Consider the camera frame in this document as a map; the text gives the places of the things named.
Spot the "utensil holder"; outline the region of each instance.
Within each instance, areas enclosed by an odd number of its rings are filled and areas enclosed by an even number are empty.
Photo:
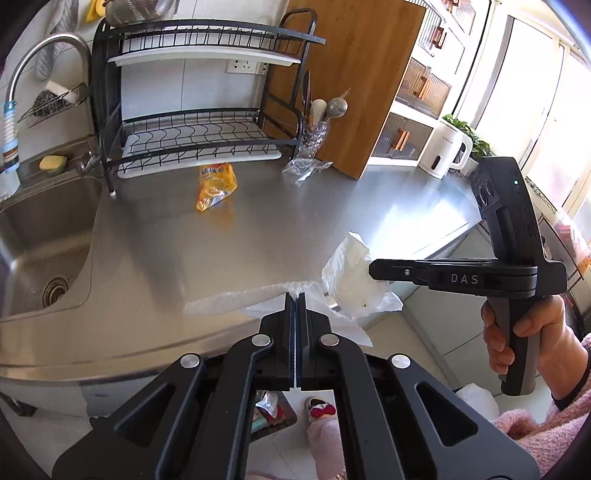
[[[314,158],[316,152],[318,152],[322,143],[326,140],[326,136],[329,133],[329,126],[330,120],[318,122],[315,129],[311,129],[310,124],[306,122],[297,156],[300,158]]]

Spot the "sponge holder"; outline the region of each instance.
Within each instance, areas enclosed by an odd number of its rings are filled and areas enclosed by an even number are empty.
[[[62,93],[51,100],[41,104],[36,104],[37,102],[35,101],[33,106],[27,110],[22,115],[22,117],[20,117],[17,123],[25,120],[27,127],[34,127],[35,125],[38,125],[53,116],[56,116],[62,112],[65,112],[66,110],[69,110],[70,108],[84,103],[88,97],[88,90],[88,87],[84,83],[79,83],[78,85],[73,86],[67,92]],[[77,96],[77,102],[72,103],[65,100],[65,97],[71,93],[74,93]]]

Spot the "gripper handle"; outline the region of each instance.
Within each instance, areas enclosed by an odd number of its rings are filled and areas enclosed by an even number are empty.
[[[518,337],[513,333],[513,325],[540,299],[523,300],[489,297],[488,303],[495,311],[496,324],[501,328],[508,344],[515,352],[515,361],[509,365],[506,375],[499,375],[501,391],[510,397],[528,395],[535,388],[535,373],[540,356],[541,333],[530,337]]]

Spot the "black metal dish rack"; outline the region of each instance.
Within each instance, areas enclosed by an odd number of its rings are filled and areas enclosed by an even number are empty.
[[[285,28],[286,21],[293,15],[309,17],[305,32]],[[132,177],[156,171],[163,165],[169,169],[192,166],[203,157],[212,163],[237,161],[239,154],[248,154],[250,160],[269,158],[269,154],[278,158],[286,147],[292,148],[293,156],[303,133],[303,117],[295,102],[308,51],[310,44],[325,43],[324,39],[314,36],[316,19],[316,12],[303,8],[287,12],[279,27],[227,20],[181,19],[113,28],[102,20],[93,45],[92,98],[109,191],[115,192],[111,176],[115,172],[119,177]],[[232,47],[278,54],[294,62],[291,96],[281,99],[269,92],[275,67],[269,64],[258,108],[182,110],[123,119],[121,67],[113,60],[128,53],[173,51],[176,47]],[[265,106],[271,103],[295,116],[295,132],[265,111]],[[275,126],[282,138],[265,133],[266,122]]]

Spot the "orange snack bag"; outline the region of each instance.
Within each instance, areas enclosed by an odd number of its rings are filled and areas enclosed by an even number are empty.
[[[197,210],[200,212],[204,212],[216,203],[221,202],[238,188],[234,169],[229,163],[203,165],[199,167],[199,173]]]

